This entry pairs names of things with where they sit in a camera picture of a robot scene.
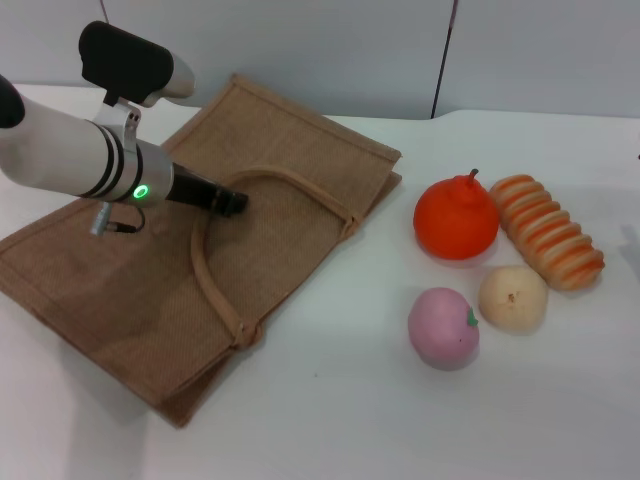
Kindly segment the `orange toy fruit with stem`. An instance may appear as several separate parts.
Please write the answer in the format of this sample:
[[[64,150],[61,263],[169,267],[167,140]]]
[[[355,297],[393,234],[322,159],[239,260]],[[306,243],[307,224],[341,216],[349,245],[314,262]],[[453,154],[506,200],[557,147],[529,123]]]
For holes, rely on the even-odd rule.
[[[498,209],[476,179],[474,168],[432,184],[421,195],[413,214],[419,245],[444,260],[461,261],[484,253],[500,226]]]

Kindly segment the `brown jute handbag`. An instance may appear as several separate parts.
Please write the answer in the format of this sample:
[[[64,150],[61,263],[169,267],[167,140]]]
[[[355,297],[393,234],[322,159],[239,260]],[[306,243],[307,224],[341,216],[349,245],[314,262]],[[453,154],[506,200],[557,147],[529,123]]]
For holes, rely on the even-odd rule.
[[[0,241],[0,293],[182,427],[399,183],[399,153],[240,76],[166,145],[246,210],[168,202],[99,238],[97,205],[74,201]]]

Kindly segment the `pale beige toy fruit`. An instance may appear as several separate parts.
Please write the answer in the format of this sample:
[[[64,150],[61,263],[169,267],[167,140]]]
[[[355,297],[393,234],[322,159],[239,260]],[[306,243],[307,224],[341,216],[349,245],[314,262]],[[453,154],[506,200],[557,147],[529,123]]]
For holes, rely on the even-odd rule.
[[[548,286],[527,266],[492,269],[482,280],[478,306],[494,327],[518,335],[532,334],[544,321]]]

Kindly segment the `striped orange toy bread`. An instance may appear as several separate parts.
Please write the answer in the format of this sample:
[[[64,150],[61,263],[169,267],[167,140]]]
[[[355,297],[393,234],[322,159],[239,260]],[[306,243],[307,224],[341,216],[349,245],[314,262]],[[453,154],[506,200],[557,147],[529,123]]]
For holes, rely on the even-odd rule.
[[[501,228],[525,262],[558,291],[593,286],[605,267],[604,254],[568,211],[529,175],[514,175],[490,189]]]

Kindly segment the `pink toy peach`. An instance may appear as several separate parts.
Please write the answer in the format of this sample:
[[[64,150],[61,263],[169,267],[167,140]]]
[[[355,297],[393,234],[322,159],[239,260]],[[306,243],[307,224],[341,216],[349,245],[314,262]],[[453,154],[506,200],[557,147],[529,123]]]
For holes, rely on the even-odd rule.
[[[417,297],[408,316],[408,335],[419,357],[440,370],[464,368],[479,353],[474,310],[450,288],[430,288]]]

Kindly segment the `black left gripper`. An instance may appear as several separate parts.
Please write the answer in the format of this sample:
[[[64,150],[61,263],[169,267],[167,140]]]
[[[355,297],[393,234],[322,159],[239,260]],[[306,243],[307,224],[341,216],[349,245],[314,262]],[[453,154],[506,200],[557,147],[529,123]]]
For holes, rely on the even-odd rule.
[[[245,210],[249,197],[242,192],[221,187],[219,183],[174,163],[173,182],[167,200],[213,211],[229,218]]]

